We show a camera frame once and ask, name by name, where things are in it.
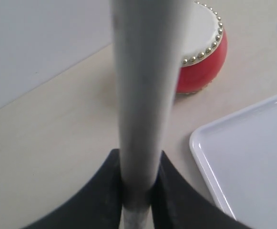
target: metal pole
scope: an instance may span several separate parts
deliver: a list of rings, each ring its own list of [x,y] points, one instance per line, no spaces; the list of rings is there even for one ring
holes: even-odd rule
[[[112,0],[124,225],[145,227],[190,0]]]

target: tabletop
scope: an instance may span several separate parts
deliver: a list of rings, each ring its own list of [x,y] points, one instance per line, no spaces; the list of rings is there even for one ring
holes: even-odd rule
[[[189,136],[277,94],[277,1],[205,3],[222,17],[227,59],[207,88],[175,98],[164,150],[212,201],[189,151]],[[0,229],[39,219],[88,182],[118,147],[116,111],[111,45],[0,109]]]

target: gold bead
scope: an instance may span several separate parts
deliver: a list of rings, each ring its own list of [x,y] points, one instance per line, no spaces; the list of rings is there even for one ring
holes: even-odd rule
[[[205,53],[206,53],[206,54],[211,53],[211,48],[207,48],[207,49],[205,50]]]
[[[215,40],[218,42],[221,39],[220,35],[216,35]]]
[[[214,49],[217,45],[218,45],[217,42],[213,42],[213,43],[211,44],[211,47]]]
[[[204,53],[204,52],[199,52],[199,54],[197,55],[197,57],[198,57],[199,59],[203,59],[204,56],[205,56],[205,53]]]
[[[196,61],[196,57],[195,57],[195,56],[191,57],[191,58],[189,59],[189,61],[190,61],[191,63],[195,62],[195,61]]]

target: small red drum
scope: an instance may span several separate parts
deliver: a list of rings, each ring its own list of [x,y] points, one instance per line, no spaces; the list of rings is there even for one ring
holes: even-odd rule
[[[195,2],[188,24],[177,93],[196,93],[219,73],[227,53],[227,37],[221,17],[213,8]]]

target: white tray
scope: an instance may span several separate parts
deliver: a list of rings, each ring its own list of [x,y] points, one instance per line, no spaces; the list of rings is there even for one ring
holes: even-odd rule
[[[277,229],[277,96],[198,128],[189,145],[219,208]]]

